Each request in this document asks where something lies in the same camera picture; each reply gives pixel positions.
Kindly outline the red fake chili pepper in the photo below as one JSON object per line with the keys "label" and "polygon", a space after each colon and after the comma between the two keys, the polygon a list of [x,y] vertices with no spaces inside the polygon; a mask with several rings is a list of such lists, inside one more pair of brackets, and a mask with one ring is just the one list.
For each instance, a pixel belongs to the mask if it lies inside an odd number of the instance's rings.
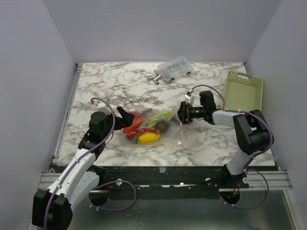
{"label": "red fake chili pepper", "polygon": [[156,135],[159,134],[158,131],[151,129],[151,128],[140,128],[140,129],[135,129],[135,130],[127,133],[126,137],[127,138],[133,138],[133,137],[138,136],[138,135],[143,134],[143,133],[154,133]]}

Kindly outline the green fake lettuce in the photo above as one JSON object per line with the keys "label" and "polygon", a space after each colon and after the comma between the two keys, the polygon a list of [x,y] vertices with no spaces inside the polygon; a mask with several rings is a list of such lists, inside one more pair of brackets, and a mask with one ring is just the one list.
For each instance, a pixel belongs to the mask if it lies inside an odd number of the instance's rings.
{"label": "green fake lettuce", "polygon": [[148,120],[148,122],[146,124],[146,127],[147,128],[153,128],[157,122],[160,122],[160,121],[170,121],[173,118],[174,114],[175,114],[174,111],[163,111],[163,112],[160,112],[160,113],[152,116]]}

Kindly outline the dark purple fake eggplant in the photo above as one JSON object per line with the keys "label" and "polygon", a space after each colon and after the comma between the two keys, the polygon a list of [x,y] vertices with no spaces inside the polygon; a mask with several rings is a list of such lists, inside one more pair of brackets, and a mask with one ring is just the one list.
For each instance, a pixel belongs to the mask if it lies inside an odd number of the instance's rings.
{"label": "dark purple fake eggplant", "polygon": [[159,133],[164,134],[168,131],[169,127],[170,123],[168,121],[161,120],[155,124],[154,129]]}

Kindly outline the clear zip top bag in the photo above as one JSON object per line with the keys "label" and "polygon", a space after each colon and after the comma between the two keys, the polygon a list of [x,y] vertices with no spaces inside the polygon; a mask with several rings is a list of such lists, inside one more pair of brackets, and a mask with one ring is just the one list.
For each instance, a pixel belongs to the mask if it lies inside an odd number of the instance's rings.
{"label": "clear zip top bag", "polygon": [[[137,111],[137,112],[140,112],[142,113],[144,110],[146,109],[149,109],[148,107],[144,107],[144,106],[130,106],[128,108],[128,112],[129,111]],[[157,145],[157,144],[162,144],[162,143],[166,143],[166,142],[171,142],[171,143],[174,143],[174,144],[182,144],[182,138],[183,138],[183,134],[184,134],[184,131],[183,131],[183,124],[180,122],[179,118],[178,118],[178,115],[177,115],[177,109],[174,108],[174,109],[154,109],[152,108],[152,111],[149,112],[146,116],[146,120],[139,126],[137,127],[136,129],[140,129],[140,128],[147,128],[146,127],[146,124],[148,122],[148,120],[160,113],[160,112],[163,112],[163,111],[174,111],[175,114],[173,116],[173,118],[169,121],[170,123],[170,127],[168,129],[168,131],[164,134],[160,134],[160,138],[156,141],[156,142],[153,142],[153,143],[150,143],[150,144],[145,144],[145,145]],[[139,118],[139,117],[142,117],[141,115],[138,116],[138,117],[135,117],[134,118],[134,121]],[[138,136],[135,136],[133,138],[127,138],[126,137],[127,134],[124,134],[122,132],[122,136],[125,138],[125,140],[129,143],[129,144],[139,144],[139,145],[144,145],[144,144],[140,144],[138,142]]]}

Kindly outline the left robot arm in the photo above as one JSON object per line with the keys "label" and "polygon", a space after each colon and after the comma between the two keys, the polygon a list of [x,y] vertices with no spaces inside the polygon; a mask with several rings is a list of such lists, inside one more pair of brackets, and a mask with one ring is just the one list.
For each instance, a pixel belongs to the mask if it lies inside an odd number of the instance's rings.
{"label": "left robot arm", "polygon": [[104,150],[105,141],[113,131],[132,125],[135,118],[122,107],[120,114],[91,114],[89,129],[85,133],[72,161],[63,173],[45,190],[38,189],[33,199],[32,224],[46,230],[66,230],[71,223],[73,211],[93,189],[102,189],[106,177],[90,171],[93,163]]}

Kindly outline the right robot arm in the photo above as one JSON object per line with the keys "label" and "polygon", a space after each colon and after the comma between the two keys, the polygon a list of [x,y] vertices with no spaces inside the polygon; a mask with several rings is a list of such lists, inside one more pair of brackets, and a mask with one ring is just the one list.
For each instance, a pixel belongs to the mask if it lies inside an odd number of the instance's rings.
{"label": "right robot arm", "polygon": [[182,101],[177,112],[183,124],[195,119],[203,119],[211,125],[232,127],[236,133],[238,149],[233,158],[223,166],[221,183],[230,188],[238,182],[238,176],[245,174],[247,167],[255,157],[269,150],[274,137],[260,110],[232,111],[217,109],[211,91],[199,93],[200,106]]}

